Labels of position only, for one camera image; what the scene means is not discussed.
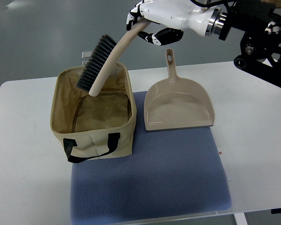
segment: blue cushion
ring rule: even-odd
[[[74,225],[179,216],[231,206],[210,128],[147,132],[145,95],[134,94],[138,111],[132,155],[73,164]]]

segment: tabletop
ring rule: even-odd
[[[211,127],[232,199],[202,217],[281,208],[281,89],[232,62],[177,67],[200,83],[215,111]],[[134,92],[168,76],[167,68],[130,70]],[[71,224],[71,163],[50,130],[56,77],[0,88],[0,224]]]

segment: fabric basket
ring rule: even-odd
[[[61,72],[51,110],[51,130],[69,162],[132,154],[136,105],[126,67],[117,63],[100,93],[76,87],[84,66]]]

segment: black bristles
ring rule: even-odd
[[[102,35],[76,84],[77,88],[86,91],[90,90],[116,44],[110,36]]]

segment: scrub brush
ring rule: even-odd
[[[92,52],[92,55],[76,84],[77,88],[86,91],[90,90],[116,44],[117,43],[109,35],[106,34],[101,36],[100,41]]]
[[[150,23],[145,18],[140,19],[117,44],[108,35],[102,36],[76,86],[97,96],[121,54]]]

